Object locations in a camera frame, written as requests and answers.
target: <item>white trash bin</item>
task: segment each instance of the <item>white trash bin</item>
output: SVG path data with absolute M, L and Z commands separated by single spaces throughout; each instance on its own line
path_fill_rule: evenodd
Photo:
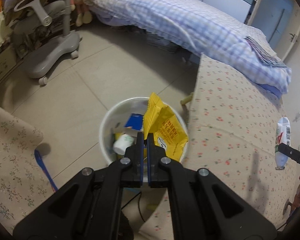
M 101 147 L 102 155 L 106 159 L 108 165 L 116 160 L 116 154 L 112 150 L 113 130 L 116 129 L 123 131 L 123 127 L 128 121 L 131 114 L 144 115 L 148 108 L 148 101 L 149 98 L 144 97 L 130 98 L 116 104 L 106 113 L 106 116 L 103 118 L 99 129 L 99 144 Z M 172 107 L 171 109 L 178 118 L 183 130 L 188 135 L 188 130 L 182 117 Z M 187 147 L 188 143 L 186 143 L 185 147 L 183 148 L 183 153 L 180 159 L 181 163 L 186 156 Z M 143 182 L 148 182 L 146 166 L 144 169 Z

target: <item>caster wheel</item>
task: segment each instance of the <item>caster wheel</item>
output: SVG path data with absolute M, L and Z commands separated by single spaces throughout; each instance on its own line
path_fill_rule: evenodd
M 77 50 L 71 52 L 71 59 L 75 59 L 75 58 L 77 58 L 77 57 L 79 57 L 79 53 L 78 53 Z
M 44 86 L 48 84 L 48 78 L 47 77 L 42 77 L 39 79 L 39 85 Z

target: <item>blue and white checkered blanket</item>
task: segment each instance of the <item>blue and white checkered blanket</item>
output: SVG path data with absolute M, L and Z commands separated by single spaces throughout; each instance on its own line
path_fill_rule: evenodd
M 226 63 L 257 84 L 288 92 L 291 69 L 263 65 L 245 37 L 276 57 L 264 34 L 198 0 L 89 0 L 90 9 L 108 22 L 135 25 L 192 53 Z

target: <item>stuffed toy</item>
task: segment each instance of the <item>stuffed toy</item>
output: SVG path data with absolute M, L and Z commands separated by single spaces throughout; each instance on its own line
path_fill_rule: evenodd
M 92 14 L 83 0 L 71 0 L 71 9 L 74 10 L 75 8 L 77 9 L 78 13 L 78 17 L 75 22 L 77 27 L 92 21 Z

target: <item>yellow snack wrapper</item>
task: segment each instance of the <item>yellow snack wrapper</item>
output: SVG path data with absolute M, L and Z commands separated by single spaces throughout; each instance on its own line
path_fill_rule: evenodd
M 143 133 L 145 139 L 153 133 L 154 144 L 164 148 L 169 158 L 180 161 L 188 136 L 170 106 L 155 93 L 151 94 L 143 117 Z

